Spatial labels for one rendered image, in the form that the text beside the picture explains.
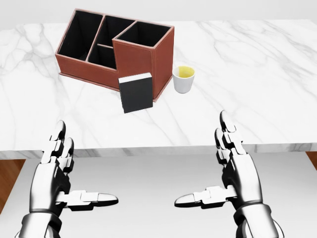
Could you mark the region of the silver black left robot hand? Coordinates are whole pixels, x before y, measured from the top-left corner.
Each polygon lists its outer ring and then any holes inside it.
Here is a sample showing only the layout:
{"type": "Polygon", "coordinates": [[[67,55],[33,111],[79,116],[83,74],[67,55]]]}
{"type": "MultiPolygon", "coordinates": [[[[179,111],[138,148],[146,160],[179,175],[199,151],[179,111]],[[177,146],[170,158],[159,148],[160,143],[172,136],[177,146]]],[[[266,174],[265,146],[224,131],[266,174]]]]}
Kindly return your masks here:
{"type": "Polygon", "coordinates": [[[64,208],[90,211],[94,207],[117,204],[118,198],[112,194],[70,190],[68,174],[74,166],[74,141],[65,134],[65,123],[59,120],[33,176],[30,212],[49,212],[59,216],[64,208]]]}

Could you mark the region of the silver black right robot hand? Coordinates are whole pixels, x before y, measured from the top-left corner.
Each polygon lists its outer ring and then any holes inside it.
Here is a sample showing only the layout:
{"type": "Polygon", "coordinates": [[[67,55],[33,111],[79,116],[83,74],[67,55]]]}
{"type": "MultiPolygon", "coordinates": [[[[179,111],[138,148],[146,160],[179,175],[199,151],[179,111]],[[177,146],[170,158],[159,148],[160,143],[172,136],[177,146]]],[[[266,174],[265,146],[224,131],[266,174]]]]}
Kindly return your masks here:
{"type": "Polygon", "coordinates": [[[221,128],[214,133],[218,163],[223,165],[224,187],[209,186],[202,192],[194,192],[177,198],[175,207],[221,207],[231,202],[235,209],[243,205],[263,202],[262,188],[257,169],[250,154],[242,145],[242,138],[230,115],[221,111],[221,128]]]}

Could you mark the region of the black book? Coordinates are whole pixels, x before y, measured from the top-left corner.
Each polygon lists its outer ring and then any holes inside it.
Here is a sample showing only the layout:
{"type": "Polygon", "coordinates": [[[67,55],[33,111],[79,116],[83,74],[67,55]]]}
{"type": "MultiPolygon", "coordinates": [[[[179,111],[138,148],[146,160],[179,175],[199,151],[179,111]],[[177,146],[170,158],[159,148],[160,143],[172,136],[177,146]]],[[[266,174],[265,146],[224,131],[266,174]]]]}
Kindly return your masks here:
{"type": "Polygon", "coordinates": [[[118,78],[118,84],[125,114],[153,106],[153,79],[149,72],[118,78]]]}

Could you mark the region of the red-brown desk caddy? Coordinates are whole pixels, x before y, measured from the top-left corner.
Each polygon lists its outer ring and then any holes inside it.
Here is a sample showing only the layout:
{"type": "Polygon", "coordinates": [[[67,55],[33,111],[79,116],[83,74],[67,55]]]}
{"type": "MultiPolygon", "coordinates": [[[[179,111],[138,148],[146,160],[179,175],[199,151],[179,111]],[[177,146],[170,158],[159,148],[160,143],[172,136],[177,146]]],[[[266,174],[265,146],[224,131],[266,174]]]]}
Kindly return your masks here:
{"type": "Polygon", "coordinates": [[[75,9],[56,50],[60,74],[115,91],[150,73],[153,101],[172,78],[174,26],[75,9]]]}

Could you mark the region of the white cup with yellow inside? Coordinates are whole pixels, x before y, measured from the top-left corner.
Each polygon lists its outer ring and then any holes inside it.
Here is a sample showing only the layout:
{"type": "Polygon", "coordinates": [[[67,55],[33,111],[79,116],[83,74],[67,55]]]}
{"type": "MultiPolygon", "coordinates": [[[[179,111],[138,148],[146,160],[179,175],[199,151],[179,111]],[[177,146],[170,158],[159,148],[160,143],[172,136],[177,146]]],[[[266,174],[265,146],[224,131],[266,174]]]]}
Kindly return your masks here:
{"type": "Polygon", "coordinates": [[[185,94],[191,90],[195,70],[190,66],[178,66],[172,71],[174,89],[181,94],[185,94]]]}

